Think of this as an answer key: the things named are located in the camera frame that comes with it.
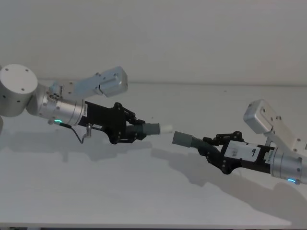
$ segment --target white label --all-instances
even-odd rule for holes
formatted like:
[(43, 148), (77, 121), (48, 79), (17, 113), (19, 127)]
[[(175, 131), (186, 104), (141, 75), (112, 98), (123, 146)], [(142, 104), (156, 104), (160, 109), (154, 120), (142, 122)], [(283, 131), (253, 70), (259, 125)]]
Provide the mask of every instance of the white label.
[(82, 116), (87, 117), (87, 104), (84, 104), (84, 110)]
[(269, 151), (269, 155), (268, 155), (267, 159), (265, 160), (266, 164), (270, 164), (271, 163), (271, 160), (273, 159), (273, 153), (274, 153), (274, 150), (270, 150)]
[(245, 142), (231, 140), (224, 156), (254, 162), (257, 159), (259, 152), (260, 148), (255, 144), (246, 144)]
[(102, 126), (99, 126), (99, 125), (92, 125), (93, 128), (98, 128), (98, 129), (101, 129)]

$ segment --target robotic arm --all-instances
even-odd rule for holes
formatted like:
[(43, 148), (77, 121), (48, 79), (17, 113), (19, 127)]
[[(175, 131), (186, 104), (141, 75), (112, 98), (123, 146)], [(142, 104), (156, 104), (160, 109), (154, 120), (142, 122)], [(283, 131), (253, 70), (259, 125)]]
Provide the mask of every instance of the robotic arm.
[[(242, 133), (218, 134), (215, 138), (202, 140), (192, 135), (175, 132), (173, 144), (196, 148), (208, 163), (224, 174), (243, 167), (270, 173), (295, 184), (307, 184), (307, 142), (296, 138), (264, 100), (249, 104), (244, 121), (257, 134), (267, 137), (265, 145), (245, 142)], [(222, 145), (221, 151), (215, 146)]]
[(143, 140), (147, 135), (171, 132), (171, 126), (160, 128), (159, 124), (147, 124), (136, 118), (135, 113), (115, 103), (106, 108), (84, 100), (93, 95), (106, 97), (127, 90), (127, 74), (122, 67), (97, 73), (85, 80), (60, 84), (51, 87), (38, 84), (35, 74), (21, 65), (8, 65), (0, 70), (0, 115), (18, 116), (26, 108), (29, 114), (72, 129), (72, 126), (86, 127), (83, 138), (91, 137), (91, 130), (105, 132), (112, 144), (132, 143)]

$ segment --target white wall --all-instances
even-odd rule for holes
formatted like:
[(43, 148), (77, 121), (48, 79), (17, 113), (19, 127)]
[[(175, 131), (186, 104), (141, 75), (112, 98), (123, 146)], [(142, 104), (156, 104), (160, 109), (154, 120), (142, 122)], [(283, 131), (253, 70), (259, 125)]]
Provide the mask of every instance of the white wall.
[(305, 0), (2, 0), (0, 64), (81, 79), (307, 85)]
[[(265, 98), (306, 140), (307, 88), (130, 84), (121, 102), (147, 122), (196, 137), (236, 130), (263, 144), (244, 123), (248, 104)], [(172, 135), (109, 144), (28, 115), (4, 118), (0, 137), (0, 226), (306, 228), (307, 185), (240, 169), (223, 175)]]

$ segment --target silver cylinder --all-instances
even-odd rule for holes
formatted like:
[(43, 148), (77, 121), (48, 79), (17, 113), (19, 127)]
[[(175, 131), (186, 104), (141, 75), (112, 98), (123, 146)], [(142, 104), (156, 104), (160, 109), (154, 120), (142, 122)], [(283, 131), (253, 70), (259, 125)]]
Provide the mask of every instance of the silver cylinder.
[(276, 148), (271, 161), (271, 175), (296, 184), (307, 184), (307, 158), (297, 153), (287, 154)]
[(84, 100), (64, 100), (39, 84), (26, 109), (31, 115), (75, 126), (82, 118), (84, 105)]
[(37, 78), (27, 67), (7, 65), (0, 70), (0, 115), (18, 116), (28, 104)]

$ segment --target blue led light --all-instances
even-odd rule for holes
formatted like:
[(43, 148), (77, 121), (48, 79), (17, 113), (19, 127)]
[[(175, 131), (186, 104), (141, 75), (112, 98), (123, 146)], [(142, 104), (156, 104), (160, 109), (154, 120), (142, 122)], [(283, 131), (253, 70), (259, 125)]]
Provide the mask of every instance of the blue led light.
[(295, 180), (293, 180), (293, 179), (288, 179), (288, 181), (295, 183)]

